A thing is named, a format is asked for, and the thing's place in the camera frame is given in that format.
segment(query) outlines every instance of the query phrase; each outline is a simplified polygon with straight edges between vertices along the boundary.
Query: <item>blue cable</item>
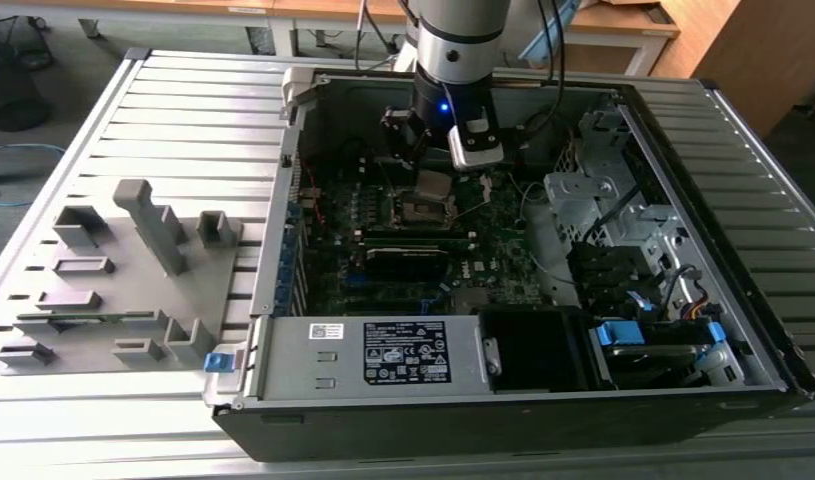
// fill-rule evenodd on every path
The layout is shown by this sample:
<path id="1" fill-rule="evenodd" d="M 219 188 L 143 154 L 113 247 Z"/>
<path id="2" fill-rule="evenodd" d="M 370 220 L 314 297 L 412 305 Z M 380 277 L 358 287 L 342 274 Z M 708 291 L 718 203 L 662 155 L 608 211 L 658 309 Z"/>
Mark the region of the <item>blue cable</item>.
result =
<path id="1" fill-rule="evenodd" d="M 45 148 L 46 150 L 54 150 L 61 155 L 66 153 L 66 149 L 58 147 L 57 145 L 49 145 L 46 143 L 14 143 L 11 145 L 0 145 L 0 150 L 6 148 Z"/>
<path id="2" fill-rule="evenodd" d="M 440 292 L 436 298 L 426 298 L 424 300 L 420 300 L 420 305 L 422 306 L 422 309 L 420 310 L 420 315 L 428 315 L 429 310 L 432 309 L 432 305 L 434 305 L 442 299 L 444 299 L 444 292 Z"/>
<path id="3" fill-rule="evenodd" d="M 2 145 L 0 144 L 0 150 L 6 149 L 6 148 L 43 148 L 46 150 L 54 150 L 55 152 L 58 152 L 62 156 L 63 154 L 66 154 L 66 149 L 58 147 L 57 145 L 50 145 L 46 143 L 14 143 L 11 145 Z M 31 203 L 34 202 L 0 202 L 0 207 L 25 207 L 27 205 L 31 205 Z"/>
<path id="4" fill-rule="evenodd" d="M 25 207 L 31 205 L 34 202 L 0 202 L 0 207 Z"/>

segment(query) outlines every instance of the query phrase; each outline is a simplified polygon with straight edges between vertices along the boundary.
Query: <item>black wastebasket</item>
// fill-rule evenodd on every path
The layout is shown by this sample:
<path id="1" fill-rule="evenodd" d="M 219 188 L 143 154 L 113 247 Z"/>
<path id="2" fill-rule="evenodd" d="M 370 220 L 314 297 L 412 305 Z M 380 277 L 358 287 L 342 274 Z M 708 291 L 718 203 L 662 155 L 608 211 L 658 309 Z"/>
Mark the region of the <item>black wastebasket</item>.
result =
<path id="1" fill-rule="evenodd" d="M 29 17 L 0 19 L 0 130 L 19 132 L 42 125 L 51 106 L 37 90 L 31 70 L 47 67 L 54 57 Z"/>

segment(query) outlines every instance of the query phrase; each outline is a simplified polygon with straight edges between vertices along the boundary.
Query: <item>motherboard chip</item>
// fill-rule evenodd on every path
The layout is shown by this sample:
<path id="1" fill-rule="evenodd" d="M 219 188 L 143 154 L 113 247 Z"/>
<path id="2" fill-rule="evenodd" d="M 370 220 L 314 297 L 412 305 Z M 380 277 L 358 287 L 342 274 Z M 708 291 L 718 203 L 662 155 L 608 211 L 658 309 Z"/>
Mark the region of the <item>motherboard chip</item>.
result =
<path id="1" fill-rule="evenodd" d="M 456 288 L 452 293 L 454 313 L 472 315 L 474 310 L 490 303 L 490 294 L 486 288 Z"/>
<path id="2" fill-rule="evenodd" d="M 432 223 L 436 225 L 446 223 L 446 205 L 429 202 L 421 198 L 405 198 L 402 218 L 405 224 Z"/>
<path id="3" fill-rule="evenodd" d="M 442 202 L 452 193 L 452 177 L 434 170 L 420 170 L 417 178 L 417 195 Z"/>
<path id="4" fill-rule="evenodd" d="M 365 271 L 372 281 L 440 282 L 449 271 L 449 253 L 437 249 L 373 248 Z"/>

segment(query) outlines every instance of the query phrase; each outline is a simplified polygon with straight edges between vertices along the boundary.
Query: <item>aluminum extrusion table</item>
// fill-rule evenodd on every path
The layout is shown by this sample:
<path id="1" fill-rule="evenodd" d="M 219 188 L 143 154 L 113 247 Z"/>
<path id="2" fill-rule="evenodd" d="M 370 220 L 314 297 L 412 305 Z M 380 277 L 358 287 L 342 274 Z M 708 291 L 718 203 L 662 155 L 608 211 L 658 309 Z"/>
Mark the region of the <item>aluminum extrusion table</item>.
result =
<path id="1" fill-rule="evenodd" d="M 285 126 L 279 86 L 283 71 L 298 64 L 349 68 L 349 62 L 169 51 L 123 61 L 0 257 L 0 344 L 18 336 L 10 312 L 19 311 L 19 292 L 53 258 L 50 226 L 66 197 L 105 201 L 98 195 L 107 196 L 121 177 L 147 178 L 157 201 L 181 216 L 219 209 L 245 221 L 222 341 L 243 339 Z M 696 81 L 576 78 L 638 87 L 815 370 L 815 209 L 724 95 Z M 0 472 L 35 478 L 381 478 L 589 466 L 624 478 L 625 472 L 641 476 L 654 463 L 696 462 L 692 469 L 660 471 L 697 476 L 708 468 L 722 471 L 724 462 L 713 462 L 724 460 L 750 476 L 755 469 L 779 468 L 780 457 L 805 457 L 791 463 L 799 473 L 815 465 L 815 403 L 680 445 L 259 464 L 213 422 L 203 381 L 199 371 L 0 376 Z"/>

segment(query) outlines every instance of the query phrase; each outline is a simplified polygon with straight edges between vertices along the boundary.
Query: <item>motherboard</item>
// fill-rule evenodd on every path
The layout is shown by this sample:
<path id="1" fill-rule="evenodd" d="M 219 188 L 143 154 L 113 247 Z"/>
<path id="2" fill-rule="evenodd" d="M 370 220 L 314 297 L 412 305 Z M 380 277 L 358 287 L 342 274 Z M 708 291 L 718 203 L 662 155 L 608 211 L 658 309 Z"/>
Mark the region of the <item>motherboard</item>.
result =
<path id="1" fill-rule="evenodd" d="M 307 314 L 470 314 L 541 303 L 517 208 L 542 200 L 542 189 L 525 192 L 540 185 L 505 171 L 412 170 L 356 150 L 303 163 Z"/>

